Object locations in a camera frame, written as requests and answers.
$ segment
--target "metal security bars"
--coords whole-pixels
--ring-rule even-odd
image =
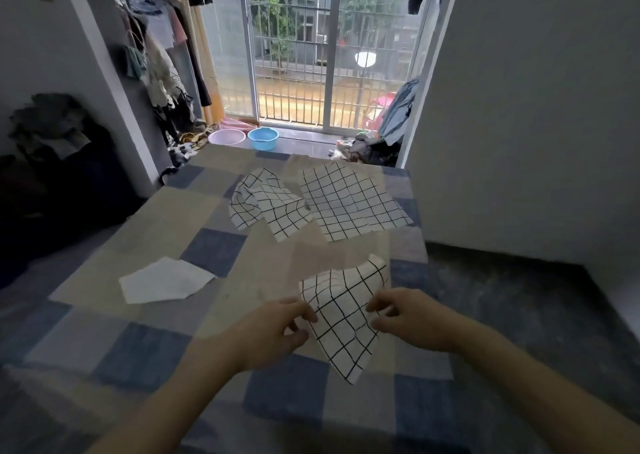
[[[376,130],[428,47],[419,46],[428,3],[418,15],[407,0],[212,6],[203,14],[225,110],[281,127]]]

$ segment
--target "checkered cloth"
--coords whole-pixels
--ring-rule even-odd
[[[432,293],[420,219],[404,170],[347,164],[387,191],[412,226],[327,242],[316,221],[277,242],[265,221],[239,231],[236,184],[257,168],[301,196],[321,160],[208,145],[151,197],[0,345],[4,369],[60,423],[101,434],[171,375],[194,336],[209,336],[298,282],[375,254],[393,286]],[[118,279],[163,256],[216,274],[181,301],[126,304]],[[356,385],[314,339],[269,368],[237,375],[183,440],[215,453],[467,452],[448,355],[380,334]]]

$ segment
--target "dark floor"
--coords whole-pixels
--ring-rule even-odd
[[[640,423],[640,346],[582,267],[436,243],[427,251],[444,304]],[[472,452],[550,452],[484,379],[459,357],[452,363]]]
[[[112,227],[32,263],[0,291],[0,339],[116,230]],[[579,266],[428,243],[440,300],[640,422],[640,346]],[[457,411],[473,453],[549,450],[458,357]],[[0,451],[82,452],[92,438],[57,424],[0,370]]]

